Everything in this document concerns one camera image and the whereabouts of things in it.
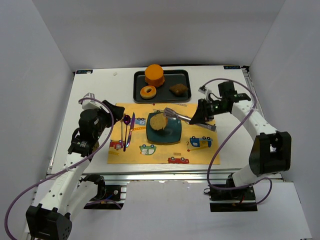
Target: orange round object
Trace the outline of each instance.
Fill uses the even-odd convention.
[[[157,94],[154,86],[145,86],[140,90],[140,95],[143,99],[152,99]]]
[[[144,71],[145,82],[156,88],[165,83],[164,70],[158,64],[152,64]]]

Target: dark green plate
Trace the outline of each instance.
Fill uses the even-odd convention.
[[[182,126],[179,119],[168,119],[168,124],[163,130],[153,130],[150,126],[150,118],[159,112],[149,113],[146,122],[146,138],[155,144],[175,144],[181,139]]]

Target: brown food item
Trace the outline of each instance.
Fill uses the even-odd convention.
[[[182,96],[185,92],[189,90],[189,88],[187,88],[185,85],[181,83],[171,86],[169,89],[171,92],[173,92],[174,95],[178,97]]]
[[[141,89],[140,95],[143,99],[152,99],[157,94],[154,86],[145,86]]]
[[[160,87],[165,83],[164,70],[158,64],[152,64],[144,71],[145,82],[156,88]]]
[[[150,126],[153,130],[165,129],[168,124],[168,118],[163,113],[158,113],[150,118]]]

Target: metal tongs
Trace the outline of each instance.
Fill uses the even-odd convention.
[[[182,121],[185,121],[187,124],[189,124],[191,118],[188,117],[188,116],[184,116],[184,115],[181,115],[177,112],[175,112],[174,110],[172,110],[171,108],[168,108],[166,107],[163,111],[163,114],[166,118],[169,118],[169,119],[180,119]],[[210,124],[207,124],[207,123],[197,123],[195,124],[199,127],[202,127],[202,128],[205,128],[205,129],[209,129],[210,131],[213,131],[215,132],[217,127],[216,125],[210,125]]]

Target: purple spoon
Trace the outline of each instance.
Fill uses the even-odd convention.
[[[131,117],[129,115],[125,115],[123,117],[123,122],[125,124],[125,137],[124,137],[124,147],[123,147],[123,151],[126,151],[126,144],[127,144],[127,130],[128,130],[128,125],[131,122]]]

